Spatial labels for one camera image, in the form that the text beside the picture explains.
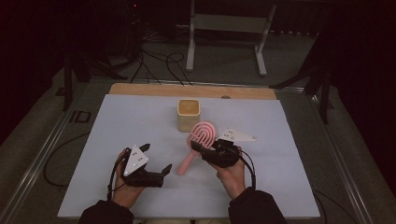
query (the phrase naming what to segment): black sleeve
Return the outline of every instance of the black sleeve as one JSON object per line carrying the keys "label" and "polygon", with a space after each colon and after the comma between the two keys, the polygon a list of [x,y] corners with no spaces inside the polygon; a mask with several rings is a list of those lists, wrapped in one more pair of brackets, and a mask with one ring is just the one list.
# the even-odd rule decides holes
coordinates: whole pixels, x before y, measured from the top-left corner
{"label": "black sleeve", "polygon": [[273,196],[252,187],[230,202],[228,213],[232,224],[287,224]]}
{"label": "black sleeve", "polygon": [[84,210],[78,224],[132,224],[134,214],[126,207],[111,201],[99,201]]}

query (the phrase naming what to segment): wire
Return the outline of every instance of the wire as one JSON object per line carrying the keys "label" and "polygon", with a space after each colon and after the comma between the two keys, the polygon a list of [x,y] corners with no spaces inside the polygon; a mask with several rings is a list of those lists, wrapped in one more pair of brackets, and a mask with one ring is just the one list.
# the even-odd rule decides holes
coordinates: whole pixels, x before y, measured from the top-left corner
{"label": "wire", "polygon": [[111,172],[111,177],[110,177],[110,182],[107,185],[107,200],[111,201],[111,198],[113,196],[112,192],[116,189],[121,188],[123,185],[119,186],[118,188],[112,189],[113,186],[113,179],[114,179],[114,174],[116,173],[117,167],[119,166],[120,162],[122,162],[126,158],[126,155],[122,155],[119,157],[116,162],[114,163],[113,171]]}
{"label": "wire", "polygon": [[318,201],[319,206],[322,210],[323,213],[323,218],[324,218],[324,224],[327,224],[327,213],[326,213],[326,209],[324,208],[324,205],[322,203],[322,201],[320,200],[320,198],[314,193],[314,198]]}
{"label": "wire", "polygon": [[330,200],[332,203],[334,203],[335,205],[337,205],[338,207],[340,207],[340,208],[352,219],[352,221],[353,221],[354,223],[359,224],[359,222],[358,222],[352,215],[350,215],[350,214],[348,213],[348,211],[347,211],[341,204],[339,204],[338,202],[336,202],[335,200],[333,200],[331,197],[327,196],[326,194],[324,194],[323,192],[321,192],[321,191],[319,191],[319,190],[317,190],[317,189],[315,189],[315,188],[313,189],[313,191],[316,192],[316,193],[318,193],[318,194],[320,194],[320,195],[322,195],[323,197],[327,198],[327,199]]}
{"label": "wire", "polygon": [[179,31],[179,32],[178,32],[177,34],[175,34],[173,37],[163,36],[163,35],[161,35],[161,33],[156,32],[156,33],[153,33],[153,34],[149,35],[149,37],[148,37],[148,42],[160,43],[160,42],[165,42],[165,41],[168,41],[168,40],[172,40],[172,39],[174,39],[174,38],[177,37],[177,36],[181,36],[181,35],[187,33],[189,30],[190,30],[190,28],[185,28],[185,29]]}
{"label": "wire", "polygon": [[83,136],[85,136],[85,135],[88,135],[89,133],[90,133],[90,132],[83,133],[83,134],[81,134],[81,135],[79,135],[79,136],[76,136],[76,137],[70,139],[70,140],[67,140],[67,141],[65,141],[64,143],[60,144],[58,147],[56,147],[55,149],[52,150],[52,152],[49,154],[49,157],[47,158],[46,163],[44,164],[44,168],[43,168],[43,177],[44,177],[44,179],[47,181],[47,183],[51,184],[52,186],[61,187],[61,188],[65,188],[65,187],[69,186],[68,184],[58,184],[58,183],[52,182],[52,181],[48,178],[48,176],[47,176],[48,164],[49,164],[50,159],[52,158],[52,156],[53,156],[57,151],[59,151],[59,149],[61,149],[61,148],[64,147],[65,145],[67,145],[67,144],[69,144],[69,143],[71,143],[71,142],[73,142],[73,141],[79,139],[80,137],[83,137]]}
{"label": "wire", "polygon": [[[181,81],[181,79],[178,78],[177,75],[176,75],[175,73],[173,73],[172,70],[171,70],[171,68],[169,67],[169,63],[175,63],[175,64],[177,64],[177,66],[179,67],[181,73],[183,74],[183,77],[186,78],[186,80],[187,80],[187,81],[189,82],[189,84],[192,86],[192,83],[191,83],[190,80],[187,78],[186,74],[185,74],[184,71],[183,71],[183,68],[182,68],[181,65],[179,64],[180,62],[182,62],[182,61],[184,60],[184,54],[182,54],[182,53],[180,53],[180,52],[175,52],[175,53],[171,53],[171,54],[169,54],[169,55],[164,55],[164,54],[161,54],[161,53],[156,53],[156,52],[148,51],[148,50],[145,50],[145,49],[142,49],[142,51],[143,51],[144,53],[146,53],[148,56],[150,56],[150,57],[152,57],[152,58],[154,58],[154,59],[157,59],[157,60],[159,60],[159,61],[161,61],[161,62],[165,62],[165,63],[166,63],[166,68],[168,69],[169,73],[170,73],[175,79],[177,79],[177,81],[178,81],[181,85],[184,86],[184,83]],[[178,59],[178,60],[176,60],[176,59],[174,59],[174,58],[172,57],[172,56],[174,56],[174,55],[180,55],[181,58]]]}
{"label": "wire", "polygon": [[249,155],[248,155],[245,151],[242,151],[242,150],[241,150],[241,152],[244,153],[245,155],[247,155],[247,157],[249,158],[250,163],[251,163],[251,166],[252,166],[252,168],[253,168],[254,175],[255,175],[255,174],[256,174],[256,170],[254,169],[253,160],[249,157]]}
{"label": "wire", "polygon": [[146,70],[147,70],[146,79],[148,80],[148,84],[149,84],[149,74],[150,74],[150,75],[151,75],[152,77],[154,77],[155,80],[157,80],[157,82],[161,85],[161,81],[160,81],[158,78],[156,78],[156,77],[154,76],[154,74],[151,73],[151,71],[149,70],[148,66],[147,66],[145,63],[143,63],[143,62],[142,62],[142,64],[145,66],[145,68],[146,68]]}
{"label": "wire", "polygon": [[248,158],[250,159],[251,166],[253,167],[253,169],[252,169],[252,168],[250,167],[250,165],[248,164],[248,162],[247,162],[239,153],[236,153],[235,151],[233,151],[233,150],[231,150],[231,149],[229,149],[229,148],[226,148],[226,149],[227,149],[229,152],[231,152],[231,153],[233,153],[233,154],[235,154],[235,155],[238,155],[239,160],[241,160],[241,161],[246,165],[246,167],[247,167],[248,170],[250,171],[250,176],[251,176],[251,187],[252,187],[253,189],[256,189],[256,171],[254,170],[253,160],[249,157],[249,155],[248,155],[246,152],[240,150],[242,153],[244,153],[245,155],[247,155]]}
{"label": "wire", "polygon": [[142,65],[143,65],[143,54],[140,52],[140,53],[139,53],[139,56],[140,56],[140,58],[139,58],[139,62],[140,62],[139,67],[137,67],[137,69],[136,69],[136,71],[134,72],[134,75],[132,76],[131,81],[130,81],[129,83],[134,82],[134,79],[136,78],[137,74],[138,74],[139,71],[140,71],[140,68],[141,68]]}

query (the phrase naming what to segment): hand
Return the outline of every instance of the hand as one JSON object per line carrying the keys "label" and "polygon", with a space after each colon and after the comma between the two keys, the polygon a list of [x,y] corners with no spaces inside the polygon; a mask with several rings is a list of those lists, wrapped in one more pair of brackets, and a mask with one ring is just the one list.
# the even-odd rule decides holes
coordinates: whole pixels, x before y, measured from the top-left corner
{"label": "hand", "polygon": [[[242,156],[241,147],[238,147],[238,150],[239,155]],[[245,164],[241,160],[238,160],[234,166],[227,168],[221,168],[211,163],[209,165],[218,171],[217,177],[232,200],[236,199],[246,189]]]}
{"label": "hand", "polygon": [[[123,154],[125,154],[125,149],[120,153],[119,158],[123,156]],[[114,188],[116,190],[114,191],[112,201],[129,209],[134,205],[140,193],[142,193],[143,189],[145,188],[144,187],[136,188],[125,185],[125,182],[120,177],[121,167],[123,162],[125,161],[120,162],[119,165],[117,166],[116,186]]]}

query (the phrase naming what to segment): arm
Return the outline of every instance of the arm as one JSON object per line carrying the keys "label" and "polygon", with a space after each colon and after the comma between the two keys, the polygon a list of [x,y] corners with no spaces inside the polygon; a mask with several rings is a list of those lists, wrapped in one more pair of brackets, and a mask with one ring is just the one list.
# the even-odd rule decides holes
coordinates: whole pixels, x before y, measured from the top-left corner
{"label": "arm", "polygon": [[84,210],[79,219],[78,224],[123,224],[132,223],[134,221],[134,214],[129,210],[136,202],[139,195],[145,188],[135,188],[125,185],[124,181],[120,178],[121,164],[117,167],[115,190],[111,201],[99,201]]}
{"label": "arm", "polygon": [[253,188],[247,188],[228,208],[231,223],[287,224],[273,196]]}
{"label": "arm", "polygon": [[245,164],[239,160],[234,166],[220,168],[210,164],[232,199],[228,213],[232,224],[286,224],[271,194],[245,187]]}

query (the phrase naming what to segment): dark background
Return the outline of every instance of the dark background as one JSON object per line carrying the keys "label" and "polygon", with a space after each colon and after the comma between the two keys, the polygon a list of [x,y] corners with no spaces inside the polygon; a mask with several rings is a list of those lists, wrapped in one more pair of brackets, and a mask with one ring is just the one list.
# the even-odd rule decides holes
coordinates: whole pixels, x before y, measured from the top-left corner
{"label": "dark background", "polygon": [[[176,24],[189,23],[189,1],[136,2],[134,15],[142,13],[148,27],[165,35],[172,37]],[[213,2],[197,1],[196,11],[215,11]],[[348,4],[347,1],[279,2],[272,30],[278,35],[282,31],[303,35],[320,32],[304,66],[326,64],[331,70],[332,84],[338,88],[395,193],[396,4],[391,0],[356,0]],[[92,4],[99,12],[92,10]],[[0,3],[0,144],[50,87],[52,77],[63,67],[66,50],[78,46],[104,60],[107,55],[124,53],[115,44],[124,45],[123,37],[130,32],[127,22],[131,18],[125,16],[124,4],[121,0]],[[244,1],[219,1],[219,4],[218,13],[242,16],[261,16],[269,8],[268,2],[259,0],[251,1],[250,4],[257,5],[254,10]],[[90,34],[101,35],[92,38]]]}

